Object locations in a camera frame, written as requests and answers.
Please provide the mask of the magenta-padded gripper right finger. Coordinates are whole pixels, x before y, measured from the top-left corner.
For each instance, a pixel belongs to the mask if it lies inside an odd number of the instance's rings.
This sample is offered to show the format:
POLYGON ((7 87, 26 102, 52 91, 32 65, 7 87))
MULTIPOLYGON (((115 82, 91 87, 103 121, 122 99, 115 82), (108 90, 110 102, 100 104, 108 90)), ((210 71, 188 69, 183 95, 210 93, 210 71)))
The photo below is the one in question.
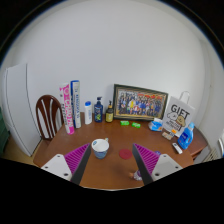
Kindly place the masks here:
POLYGON ((145 185, 182 169, 169 155, 159 155, 136 143, 133 144, 132 153, 145 185))

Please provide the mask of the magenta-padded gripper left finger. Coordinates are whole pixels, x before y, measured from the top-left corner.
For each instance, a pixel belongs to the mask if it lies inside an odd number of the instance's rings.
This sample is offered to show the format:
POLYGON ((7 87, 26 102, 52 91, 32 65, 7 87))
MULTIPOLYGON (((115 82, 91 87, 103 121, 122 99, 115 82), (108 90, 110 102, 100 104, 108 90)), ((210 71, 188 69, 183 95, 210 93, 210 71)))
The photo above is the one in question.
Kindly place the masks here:
POLYGON ((79 185, 90 154, 91 146, 87 143, 66 155, 56 154, 42 169, 79 185))

